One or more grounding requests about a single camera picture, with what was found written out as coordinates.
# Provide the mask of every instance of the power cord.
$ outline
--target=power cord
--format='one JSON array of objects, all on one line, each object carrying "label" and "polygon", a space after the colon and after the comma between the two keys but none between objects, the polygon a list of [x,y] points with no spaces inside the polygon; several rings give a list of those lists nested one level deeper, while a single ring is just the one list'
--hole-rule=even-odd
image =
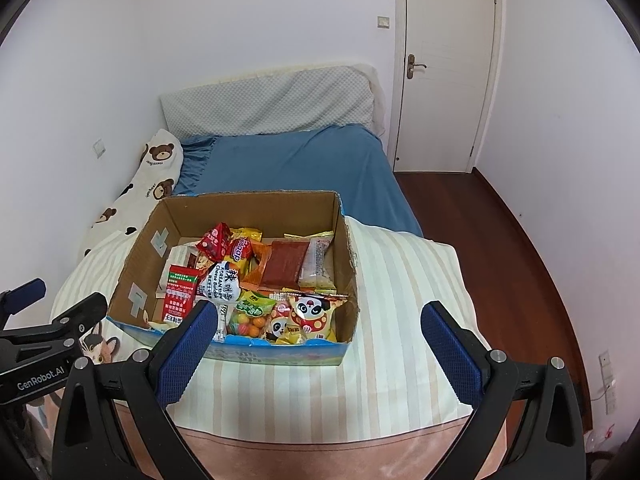
[{"label": "power cord", "polygon": [[591,399],[591,402],[595,402],[596,400],[600,400],[602,397],[604,397],[604,396],[607,394],[607,392],[609,391],[609,389],[610,389],[610,388],[612,388],[612,387],[613,387],[613,386],[615,386],[615,385],[616,385],[616,380],[615,380],[615,379],[613,379],[613,380],[611,381],[611,383],[610,383],[610,384],[609,384],[609,385],[604,389],[604,391],[603,391],[602,395],[601,395],[601,396],[599,396],[599,397],[596,397],[595,399]]}]

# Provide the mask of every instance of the door frame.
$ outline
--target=door frame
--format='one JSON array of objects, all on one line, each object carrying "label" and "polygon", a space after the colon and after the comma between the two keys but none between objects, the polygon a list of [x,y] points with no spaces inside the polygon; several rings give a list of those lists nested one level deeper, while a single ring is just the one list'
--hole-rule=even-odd
[{"label": "door frame", "polygon": [[[466,165],[466,172],[470,173],[476,165],[484,136],[486,135],[486,126],[488,124],[489,114],[494,104],[495,98],[495,82],[498,77],[498,67],[500,65],[500,53],[502,50],[502,39],[504,37],[503,28],[503,0],[495,0],[494,13],[494,45],[491,51],[491,62],[489,65],[489,77],[487,80],[486,90],[484,92],[484,101],[482,102],[482,112],[474,146],[469,155]],[[400,131],[400,116],[402,110],[402,92],[404,91],[404,60],[406,59],[406,0],[396,0],[396,49],[394,59],[394,86],[393,95],[391,97],[391,117],[389,127],[389,143],[386,150],[386,157],[393,169],[396,164],[396,153],[398,151],[398,133]]]}]

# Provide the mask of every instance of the door handle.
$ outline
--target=door handle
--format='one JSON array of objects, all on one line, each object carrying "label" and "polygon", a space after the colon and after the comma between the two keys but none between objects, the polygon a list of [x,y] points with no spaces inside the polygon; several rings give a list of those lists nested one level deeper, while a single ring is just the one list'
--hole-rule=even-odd
[{"label": "door handle", "polygon": [[409,54],[406,59],[406,78],[412,79],[414,77],[414,67],[415,66],[423,66],[427,68],[427,66],[423,63],[416,63],[415,56],[413,54]]}]

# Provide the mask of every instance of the light switch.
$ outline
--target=light switch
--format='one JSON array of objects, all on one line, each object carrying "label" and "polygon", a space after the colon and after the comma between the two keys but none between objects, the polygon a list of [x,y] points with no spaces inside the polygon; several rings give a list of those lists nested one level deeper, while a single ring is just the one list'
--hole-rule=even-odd
[{"label": "light switch", "polygon": [[106,148],[104,147],[104,142],[102,142],[102,139],[98,139],[94,142],[94,152],[95,152],[95,156],[97,158],[100,158],[104,152],[106,151]]}]

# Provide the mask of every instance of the bed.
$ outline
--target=bed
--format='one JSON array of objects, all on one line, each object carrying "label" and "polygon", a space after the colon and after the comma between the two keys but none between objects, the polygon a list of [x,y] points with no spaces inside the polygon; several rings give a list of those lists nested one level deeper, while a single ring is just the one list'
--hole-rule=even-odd
[{"label": "bed", "polygon": [[[460,326],[486,341],[455,250],[422,238],[388,166],[378,139],[383,129],[376,85],[371,70],[337,66],[162,96],[171,133],[161,130],[147,145],[138,170],[144,176],[136,174],[133,188],[107,209],[117,210],[119,220],[94,226],[84,257],[56,297],[52,317],[93,291],[113,295],[160,179],[172,181],[168,190],[174,194],[340,193],[360,305],[342,364],[269,367],[204,359],[180,402],[168,407],[216,478],[276,478],[291,471],[312,480],[424,478],[471,412],[412,320],[425,303],[440,300]],[[244,104],[240,112],[238,103]],[[162,160],[149,153],[158,152],[158,142]],[[177,171],[179,176],[167,177]],[[106,342],[120,341],[112,358],[127,358],[142,346],[108,322],[102,334]],[[153,475],[130,414],[126,407],[118,410],[136,457]],[[55,396],[44,411],[52,432]],[[484,473],[497,468],[505,446],[503,431]]]}]

